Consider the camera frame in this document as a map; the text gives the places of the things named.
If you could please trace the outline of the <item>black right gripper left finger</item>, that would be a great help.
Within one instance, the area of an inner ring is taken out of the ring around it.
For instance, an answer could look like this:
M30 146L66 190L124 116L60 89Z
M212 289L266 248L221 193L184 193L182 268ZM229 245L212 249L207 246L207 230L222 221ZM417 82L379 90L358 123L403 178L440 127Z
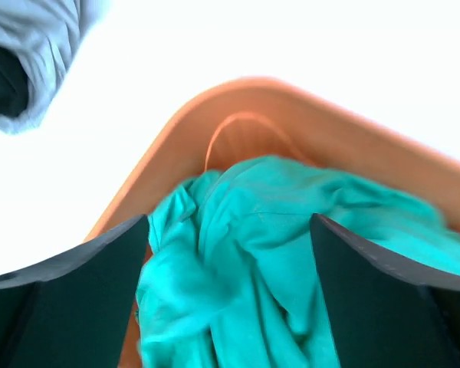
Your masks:
M0 275L0 367L117 366L148 232L138 215Z

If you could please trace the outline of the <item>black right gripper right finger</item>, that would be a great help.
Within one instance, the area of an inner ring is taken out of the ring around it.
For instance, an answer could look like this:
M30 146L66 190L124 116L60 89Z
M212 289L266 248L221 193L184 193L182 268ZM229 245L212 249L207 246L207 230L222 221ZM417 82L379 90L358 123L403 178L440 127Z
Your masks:
M323 215L312 215L310 235L342 367L460 367L460 276Z

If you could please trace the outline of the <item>green tank top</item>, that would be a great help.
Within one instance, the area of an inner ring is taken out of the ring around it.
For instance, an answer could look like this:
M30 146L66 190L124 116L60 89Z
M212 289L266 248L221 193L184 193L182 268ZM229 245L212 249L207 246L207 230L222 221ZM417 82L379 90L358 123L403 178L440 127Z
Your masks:
M309 221L460 275L460 235L427 202L276 156L178 185L149 215L136 289L145 367L337 367Z

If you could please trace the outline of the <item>black tank top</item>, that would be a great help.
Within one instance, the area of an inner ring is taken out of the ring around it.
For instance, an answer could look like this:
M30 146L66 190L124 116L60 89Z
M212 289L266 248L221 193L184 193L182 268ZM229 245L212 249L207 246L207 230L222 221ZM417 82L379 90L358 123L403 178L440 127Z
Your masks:
M0 47L0 116L18 117L28 106L28 76L19 59Z

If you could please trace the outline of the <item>grey tank top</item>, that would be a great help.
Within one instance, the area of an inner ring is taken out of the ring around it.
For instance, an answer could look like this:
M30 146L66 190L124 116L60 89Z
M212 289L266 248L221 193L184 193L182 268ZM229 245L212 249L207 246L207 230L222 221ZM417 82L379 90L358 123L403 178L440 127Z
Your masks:
M18 117L0 113L0 130L19 134L39 127L90 28L109 1L0 1L0 46L28 77L28 105Z

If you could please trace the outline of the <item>orange plastic bin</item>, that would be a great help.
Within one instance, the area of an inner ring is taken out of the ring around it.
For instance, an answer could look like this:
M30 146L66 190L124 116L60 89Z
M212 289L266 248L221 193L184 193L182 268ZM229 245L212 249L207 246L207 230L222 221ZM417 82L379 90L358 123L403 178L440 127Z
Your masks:
M178 185L266 156L367 179L427 202L460 235L460 164L277 81L251 78L212 88L166 124L92 230L99 235L149 215ZM138 304L121 367L145 367Z

